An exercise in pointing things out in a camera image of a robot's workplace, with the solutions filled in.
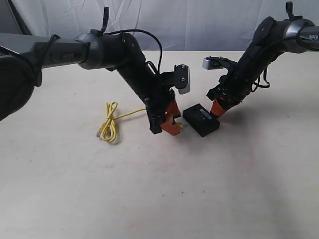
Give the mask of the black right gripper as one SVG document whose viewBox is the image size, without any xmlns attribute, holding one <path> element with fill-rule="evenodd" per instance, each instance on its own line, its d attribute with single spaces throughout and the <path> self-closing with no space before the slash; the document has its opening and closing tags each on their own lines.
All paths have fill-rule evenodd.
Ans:
<svg viewBox="0 0 319 239">
<path fill-rule="evenodd" d="M 256 73 L 228 72 L 221 76 L 219 84 L 209 89 L 206 94 L 213 101 L 210 112 L 215 117 L 220 117 L 231 108 L 242 103 L 242 100 L 250 94 L 253 82 L 256 79 Z"/>
</svg>

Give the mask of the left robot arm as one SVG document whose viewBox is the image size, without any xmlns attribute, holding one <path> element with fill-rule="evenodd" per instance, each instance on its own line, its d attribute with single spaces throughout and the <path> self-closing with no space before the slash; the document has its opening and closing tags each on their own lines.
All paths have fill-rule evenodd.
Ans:
<svg viewBox="0 0 319 239">
<path fill-rule="evenodd" d="M 160 72 L 146 59 L 138 41 L 129 33 L 91 31 L 65 39 L 3 33 L 0 36 L 0 120 L 8 121 L 41 86 L 49 69 L 78 68 L 81 72 L 116 72 L 142 101 L 153 134 L 180 133 L 175 121 L 181 113 L 175 89 L 183 89 L 188 68 L 176 65 Z"/>
</svg>

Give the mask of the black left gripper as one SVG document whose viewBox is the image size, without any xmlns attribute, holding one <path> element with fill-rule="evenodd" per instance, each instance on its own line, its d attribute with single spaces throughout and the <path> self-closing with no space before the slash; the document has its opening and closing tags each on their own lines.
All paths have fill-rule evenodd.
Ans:
<svg viewBox="0 0 319 239">
<path fill-rule="evenodd" d="M 150 131 L 153 134 L 161 133 L 162 130 L 170 135 L 180 134 L 180 126 L 174 118 L 180 117 L 180 110 L 175 100 L 175 92 L 172 89 L 173 74 L 160 74 L 155 88 L 145 100 Z"/>
</svg>

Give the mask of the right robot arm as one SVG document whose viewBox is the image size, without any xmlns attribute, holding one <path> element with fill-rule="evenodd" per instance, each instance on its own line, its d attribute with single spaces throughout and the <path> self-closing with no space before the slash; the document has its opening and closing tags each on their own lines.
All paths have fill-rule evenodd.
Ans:
<svg viewBox="0 0 319 239">
<path fill-rule="evenodd" d="M 203 59 L 204 69 L 225 68 L 228 71 L 207 93 L 213 102 L 211 113 L 220 117 L 258 88 L 268 88 L 270 83 L 266 81 L 262 85 L 260 78 L 267 77 L 268 66 L 283 53 L 301 54 L 318 50 L 319 28 L 312 21 L 302 17 L 276 21 L 267 17 L 257 27 L 239 61 L 212 56 Z"/>
</svg>

